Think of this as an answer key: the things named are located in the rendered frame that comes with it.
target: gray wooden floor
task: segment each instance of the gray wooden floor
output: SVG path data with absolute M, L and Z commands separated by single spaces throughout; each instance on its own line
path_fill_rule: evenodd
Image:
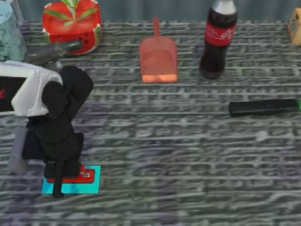
M 0 225 L 300 226 L 301 114 L 231 119 L 229 101 L 301 97 L 301 49 L 285 23 L 239 23 L 218 81 L 199 79 L 204 23 L 169 22 L 176 84 L 142 84 L 138 46 L 151 23 L 104 23 L 97 51 L 64 59 L 95 88 L 74 120 L 82 160 L 102 166 L 98 195 L 41 195 L 43 165 L 8 174 L 17 128 L 0 118 Z M 23 26 L 30 47 L 40 24 Z

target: table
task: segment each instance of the table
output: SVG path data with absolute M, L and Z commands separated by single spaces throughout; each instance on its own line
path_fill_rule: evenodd
M 14 133 L 0 118 L 0 219 L 10 226 L 300 226 L 298 113 L 232 119 L 229 101 L 301 97 L 301 50 L 284 22 L 239 22 L 218 81 L 199 77 L 204 22 L 162 22 L 178 46 L 178 82 L 142 84 L 138 46 L 151 22 L 105 22 L 96 51 L 62 60 L 95 88 L 74 120 L 82 161 L 100 164 L 98 195 L 40 195 L 43 165 L 8 174 Z M 41 24 L 22 26 L 30 48 Z

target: teal container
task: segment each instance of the teal container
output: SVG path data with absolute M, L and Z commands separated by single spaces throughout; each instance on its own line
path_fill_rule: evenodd
M 5 1 L 0 1 L 0 61 L 22 61 L 26 51 L 13 8 Z

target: red pot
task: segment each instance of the red pot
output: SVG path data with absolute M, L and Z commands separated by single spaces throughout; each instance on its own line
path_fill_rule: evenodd
M 97 1 L 80 0 L 75 15 L 78 18 L 83 12 L 92 8 L 97 9 L 97 11 L 71 25 L 65 25 L 66 20 L 43 12 L 42 26 L 48 42 L 81 40 L 82 48 L 71 52 L 70 55 L 84 54 L 94 50 L 102 35 L 100 9 Z M 72 18 L 72 13 L 60 1 L 49 3 L 44 7 L 44 10 L 57 11 Z

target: cardboard box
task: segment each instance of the cardboard box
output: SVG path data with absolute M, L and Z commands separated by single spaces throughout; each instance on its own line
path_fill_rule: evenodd
M 292 45 L 301 45 L 301 8 L 294 9 L 288 22 L 287 31 Z

